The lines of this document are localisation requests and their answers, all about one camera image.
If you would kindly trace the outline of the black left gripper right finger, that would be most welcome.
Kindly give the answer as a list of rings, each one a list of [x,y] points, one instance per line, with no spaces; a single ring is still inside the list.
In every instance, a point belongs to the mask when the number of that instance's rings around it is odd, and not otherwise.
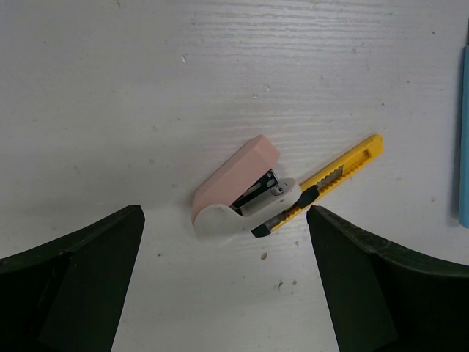
[[[340,351],[467,351],[468,267],[368,232],[322,206],[307,222]]]

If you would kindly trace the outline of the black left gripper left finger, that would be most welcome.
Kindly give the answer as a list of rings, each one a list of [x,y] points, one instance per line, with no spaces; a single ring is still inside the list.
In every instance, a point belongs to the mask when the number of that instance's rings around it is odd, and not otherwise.
[[[144,223],[129,205],[1,259],[1,350],[110,351]]]

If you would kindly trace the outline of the yellow black utility knife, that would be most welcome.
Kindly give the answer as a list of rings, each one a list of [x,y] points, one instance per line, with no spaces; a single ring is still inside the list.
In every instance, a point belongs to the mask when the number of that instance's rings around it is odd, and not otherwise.
[[[331,162],[316,174],[300,184],[302,194],[299,200],[287,210],[254,228],[251,233],[256,238],[268,236],[280,227],[307,210],[314,202],[351,178],[377,158],[383,151],[383,138],[374,134],[364,139],[345,154]]]

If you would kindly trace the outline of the blue utility knife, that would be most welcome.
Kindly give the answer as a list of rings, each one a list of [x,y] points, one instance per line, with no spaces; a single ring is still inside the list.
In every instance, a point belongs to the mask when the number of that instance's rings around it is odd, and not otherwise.
[[[468,228],[468,45],[463,49],[459,157],[459,222]]]

